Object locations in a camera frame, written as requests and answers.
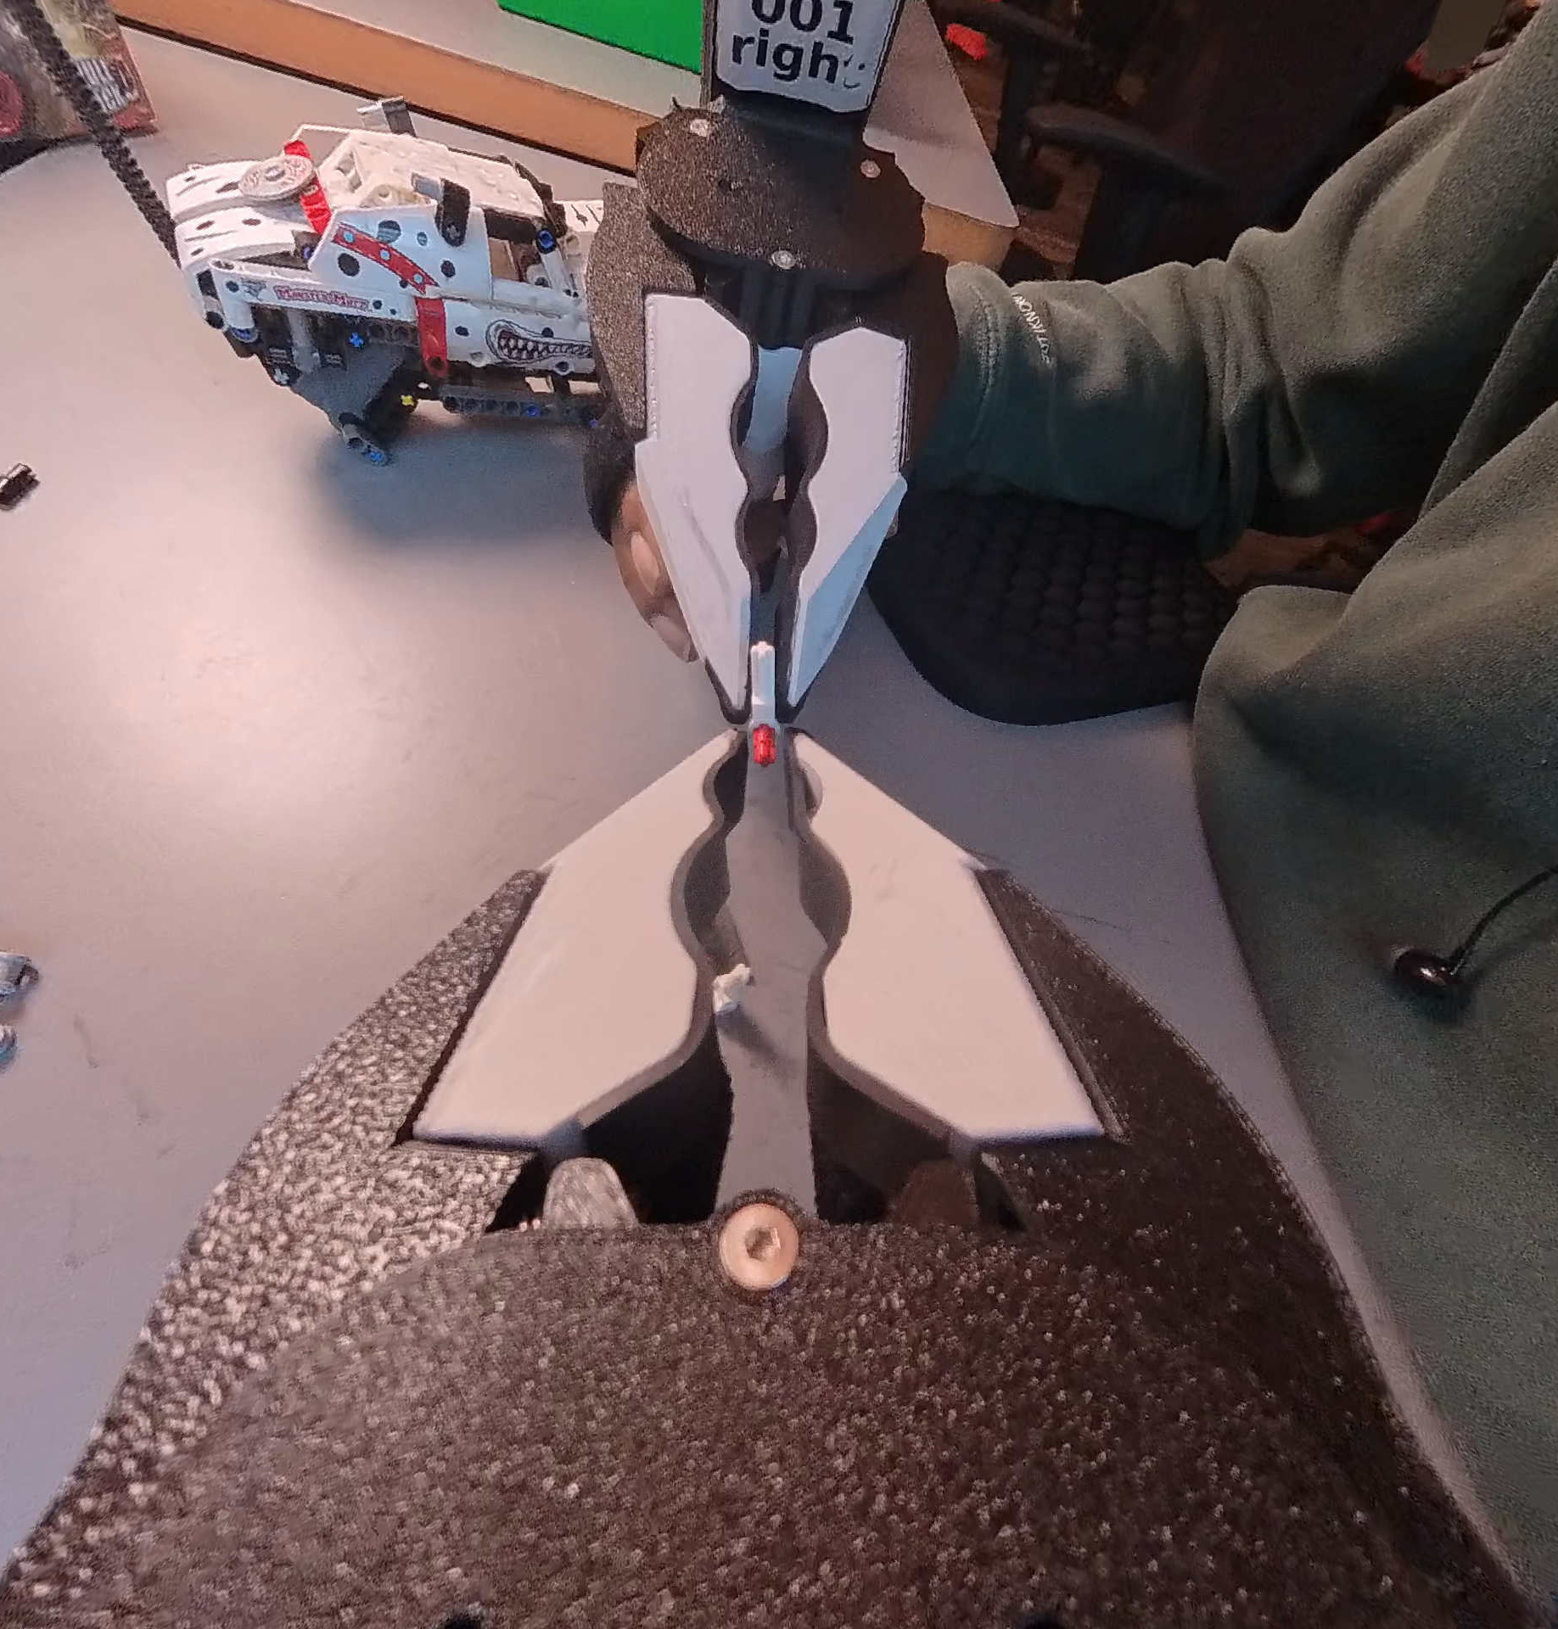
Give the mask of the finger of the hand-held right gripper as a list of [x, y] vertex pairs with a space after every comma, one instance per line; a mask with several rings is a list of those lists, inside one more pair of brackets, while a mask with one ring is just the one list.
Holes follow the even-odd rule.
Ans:
[[878, 330], [810, 337], [790, 393], [790, 450], [780, 703], [808, 703], [910, 496], [910, 341]]
[[749, 507], [785, 466], [793, 353], [759, 353], [699, 297], [647, 297], [647, 440], [637, 490], [653, 525], [685, 639], [718, 705], [750, 713]]

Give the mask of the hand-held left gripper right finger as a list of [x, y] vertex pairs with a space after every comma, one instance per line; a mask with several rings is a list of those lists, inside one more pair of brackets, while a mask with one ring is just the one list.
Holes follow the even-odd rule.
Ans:
[[790, 736], [800, 886], [824, 956], [824, 1068], [953, 1150], [1106, 1137], [994, 906], [989, 864]]

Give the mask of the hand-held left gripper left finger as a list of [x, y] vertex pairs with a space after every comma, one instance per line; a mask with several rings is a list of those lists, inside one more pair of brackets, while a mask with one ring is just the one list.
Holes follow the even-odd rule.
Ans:
[[415, 1142], [567, 1155], [710, 1037], [741, 965], [729, 828], [741, 736], [713, 736], [540, 872], [496, 968], [415, 1108]]

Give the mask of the white lego vehicle model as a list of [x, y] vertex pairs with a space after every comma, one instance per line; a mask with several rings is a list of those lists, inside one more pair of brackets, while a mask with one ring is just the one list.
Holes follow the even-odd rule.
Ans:
[[606, 204], [419, 138], [405, 102], [191, 167], [167, 213], [203, 322], [374, 466], [423, 400], [578, 428], [606, 417], [585, 311]]

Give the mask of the person's right forearm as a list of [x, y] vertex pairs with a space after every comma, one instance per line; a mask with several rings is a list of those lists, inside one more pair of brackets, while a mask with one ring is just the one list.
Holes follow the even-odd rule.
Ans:
[[948, 266], [959, 358], [919, 490], [1190, 530], [1334, 525], [1430, 490], [1514, 317], [1486, 292], [1460, 95], [1403, 122], [1292, 230], [1120, 284]]

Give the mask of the lego set box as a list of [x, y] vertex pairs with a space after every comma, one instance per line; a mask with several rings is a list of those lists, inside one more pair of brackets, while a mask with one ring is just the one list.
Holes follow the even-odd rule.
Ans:
[[130, 150], [132, 136], [155, 136], [155, 106], [116, 8], [0, 0], [0, 177], [89, 138], [163, 249], [178, 259], [167, 200]]

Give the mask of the person's right hand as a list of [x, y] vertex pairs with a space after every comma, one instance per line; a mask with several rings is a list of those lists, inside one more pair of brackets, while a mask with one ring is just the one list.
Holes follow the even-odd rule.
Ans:
[[612, 545], [612, 564], [621, 572], [628, 601], [637, 607], [637, 612], [647, 620], [647, 627], [683, 662], [698, 667], [698, 641], [685, 631], [685, 612], [680, 607], [680, 592], [668, 583], [668, 564], [666, 551], [653, 538], [651, 513], [641, 505], [641, 483], [628, 481], [621, 498], [612, 507], [607, 522], [607, 545]]

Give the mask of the green plastic bin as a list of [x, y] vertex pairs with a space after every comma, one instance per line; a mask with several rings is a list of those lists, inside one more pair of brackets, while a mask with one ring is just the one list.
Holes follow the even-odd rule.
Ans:
[[496, 0], [496, 8], [672, 68], [699, 68], [699, 0]]

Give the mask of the person's green sweatshirt torso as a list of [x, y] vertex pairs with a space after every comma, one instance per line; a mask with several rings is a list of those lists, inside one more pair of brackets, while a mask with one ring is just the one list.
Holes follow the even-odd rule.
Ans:
[[1558, 3], [1224, 297], [1248, 522], [1422, 517], [1353, 594], [1239, 607], [1204, 828], [1362, 1250], [1558, 1610], [1558, 880], [1458, 1000], [1391, 978], [1558, 864]]

